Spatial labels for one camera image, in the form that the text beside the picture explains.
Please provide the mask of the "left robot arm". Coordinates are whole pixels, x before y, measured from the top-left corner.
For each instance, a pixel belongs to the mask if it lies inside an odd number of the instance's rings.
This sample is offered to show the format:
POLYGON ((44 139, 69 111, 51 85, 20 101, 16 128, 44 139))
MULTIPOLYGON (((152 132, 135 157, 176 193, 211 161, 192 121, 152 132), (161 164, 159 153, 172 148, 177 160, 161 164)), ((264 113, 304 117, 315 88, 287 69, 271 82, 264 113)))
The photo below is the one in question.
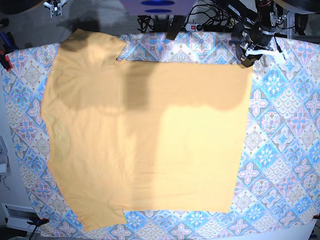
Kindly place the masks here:
POLYGON ((223 7, 230 15, 239 18, 231 29, 231 43, 235 45, 236 56, 243 66, 253 66, 263 55, 273 57, 278 64, 285 63, 288 54, 277 42, 275 47, 271 44, 276 40, 277 27, 286 17, 282 7, 273 0, 256 0, 256 12, 239 0, 227 0, 223 7))

